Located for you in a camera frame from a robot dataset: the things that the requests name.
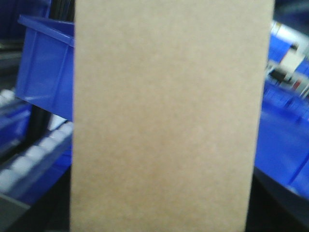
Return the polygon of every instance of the red object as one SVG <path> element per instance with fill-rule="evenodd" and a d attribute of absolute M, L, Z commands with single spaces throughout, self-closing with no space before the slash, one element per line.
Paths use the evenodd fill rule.
<path fill-rule="evenodd" d="M 300 83 L 301 81 L 297 80 L 295 84 L 293 85 L 293 89 L 296 90 L 299 87 Z"/>

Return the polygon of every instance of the blue storage bin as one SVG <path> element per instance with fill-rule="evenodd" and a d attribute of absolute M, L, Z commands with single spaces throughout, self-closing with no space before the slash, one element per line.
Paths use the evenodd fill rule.
<path fill-rule="evenodd" d="M 30 114 L 31 105 L 21 104 L 0 115 L 0 150 L 26 135 Z"/>
<path fill-rule="evenodd" d="M 23 39 L 26 28 L 18 24 L 20 14 L 48 17 L 51 0 L 0 0 L 0 39 Z"/>
<path fill-rule="evenodd" d="M 27 26 L 16 96 L 72 121 L 74 24 L 20 16 Z"/>

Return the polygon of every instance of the plastic bin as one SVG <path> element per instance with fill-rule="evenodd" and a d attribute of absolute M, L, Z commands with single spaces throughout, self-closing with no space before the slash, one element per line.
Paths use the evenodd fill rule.
<path fill-rule="evenodd" d="M 16 96 L 72 121 L 74 24 L 20 16 L 27 26 Z"/>
<path fill-rule="evenodd" d="M 48 17 L 51 0 L 0 0 L 0 39 L 23 39 L 26 28 L 18 24 L 20 14 Z"/>
<path fill-rule="evenodd" d="M 30 110 L 30 104 L 22 104 L 0 115 L 0 151 L 12 141 L 20 140 L 26 135 Z"/>

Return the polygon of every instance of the bin rim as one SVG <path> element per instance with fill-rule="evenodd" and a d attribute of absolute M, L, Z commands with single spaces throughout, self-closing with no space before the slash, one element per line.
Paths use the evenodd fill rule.
<path fill-rule="evenodd" d="M 53 19 L 42 18 L 42 17 L 34 17 L 34 16 L 23 15 L 23 14 L 20 15 L 18 22 L 28 28 L 37 30 L 54 39 L 62 41 L 71 47 L 74 47 L 74 42 L 75 42 L 74 37 L 68 34 L 65 34 L 57 30 L 54 27 L 49 27 L 44 24 L 44 22 L 55 22 L 55 23 L 68 24 L 68 25 L 74 26 L 74 23 L 72 22 L 53 20 Z"/>

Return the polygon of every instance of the cardboard sheet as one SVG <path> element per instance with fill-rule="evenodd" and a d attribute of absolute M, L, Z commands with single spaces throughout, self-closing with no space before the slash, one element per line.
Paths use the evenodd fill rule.
<path fill-rule="evenodd" d="M 243 231 L 271 14 L 77 1 L 71 231 Z"/>

